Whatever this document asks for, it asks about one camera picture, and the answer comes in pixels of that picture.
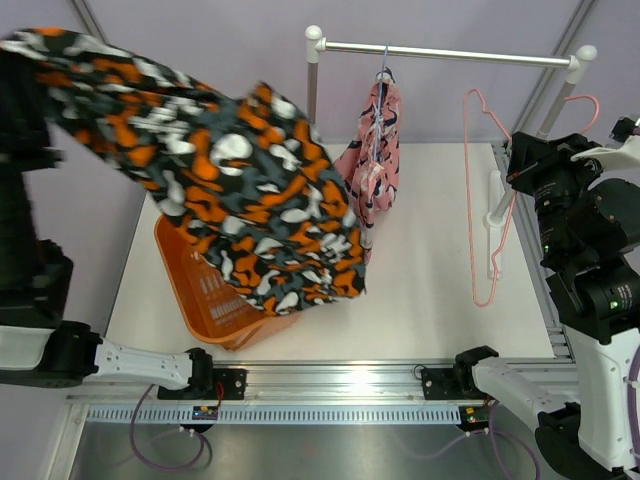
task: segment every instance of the blue hanger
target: blue hanger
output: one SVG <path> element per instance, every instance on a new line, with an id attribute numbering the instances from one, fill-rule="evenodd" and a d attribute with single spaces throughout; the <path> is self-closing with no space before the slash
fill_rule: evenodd
<path id="1" fill-rule="evenodd" d="M 373 159 L 378 162 L 378 147 L 380 146 L 380 122 L 382 122 L 382 78 L 384 77 L 384 69 L 387 65 L 387 54 L 389 53 L 389 42 L 384 49 L 384 56 L 382 57 L 382 70 L 380 71 L 380 80 L 378 80 L 378 111 L 376 112 L 376 139 L 373 144 Z"/>

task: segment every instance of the hanging garment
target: hanging garment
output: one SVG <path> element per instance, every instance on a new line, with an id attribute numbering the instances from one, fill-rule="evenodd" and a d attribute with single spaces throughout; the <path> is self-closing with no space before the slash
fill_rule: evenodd
<path id="1" fill-rule="evenodd" d="M 344 182 L 302 112 L 268 85 L 231 99 L 60 29 L 15 32 L 0 54 L 32 61 L 47 116 L 142 184 L 256 308 L 284 315 L 364 289 Z"/>
<path id="2" fill-rule="evenodd" d="M 399 129 L 402 98 L 391 70 L 382 77 L 381 112 L 378 112 L 379 85 L 371 88 L 364 111 L 360 114 L 356 137 L 334 166 L 345 179 L 351 203 L 362 226 L 361 244 L 369 261 L 373 246 L 374 213 L 391 208 L 398 191 L 400 172 Z M 376 145 L 376 119 L 378 144 Z"/>

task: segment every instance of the camouflage fabric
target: camouflage fabric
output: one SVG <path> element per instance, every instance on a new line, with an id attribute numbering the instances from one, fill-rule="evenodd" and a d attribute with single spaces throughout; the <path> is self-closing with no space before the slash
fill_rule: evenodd
<path id="1" fill-rule="evenodd" d="M 37 65 L 48 116 L 143 185 L 256 308 L 284 315 L 364 289 L 360 225 L 344 182 L 304 114 L 268 85 L 228 98 L 60 29 L 15 32 L 2 52 Z"/>

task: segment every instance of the orange laundry basket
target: orange laundry basket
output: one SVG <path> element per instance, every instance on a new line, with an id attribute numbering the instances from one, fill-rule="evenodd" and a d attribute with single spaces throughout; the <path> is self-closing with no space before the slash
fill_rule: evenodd
<path id="1" fill-rule="evenodd" d="M 156 223 L 155 235 L 184 321 L 198 340 L 240 350 L 298 320 L 299 313 L 270 317 L 249 305 L 166 218 Z"/>

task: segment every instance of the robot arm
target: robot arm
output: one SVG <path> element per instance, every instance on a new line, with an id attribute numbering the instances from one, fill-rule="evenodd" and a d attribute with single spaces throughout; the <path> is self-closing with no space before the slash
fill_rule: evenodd
<path id="1" fill-rule="evenodd" d="M 510 145 L 507 182 L 535 199 L 541 264 L 555 272 L 547 283 L 572 347 L 580 404 L 531 384 L 489 350 L 457 358 L 473 386 L 534 431 L 549 465 L 570 479 L 640 478 L 640 276 L 623 256 L 640 244 L 640 188 L 620 179 L 588 188 L 604 170 L 640 163 L 637 134 L 636 120 L 623 118 L 612 133 L 617 149 L 580 135 L 546 142 L 521 132 Z"/>
<path id="2" fill-rule="evenodd" d="M 0 383 L 64 388 L 90 377 L 216 398 L 219 379 L 204 350 L 135 350 L 62 320 L 73 263 L 53 242 L 37 238 L 23 178 L 61 159 L 50 148 L 31 68 L 0 55 Z"/>

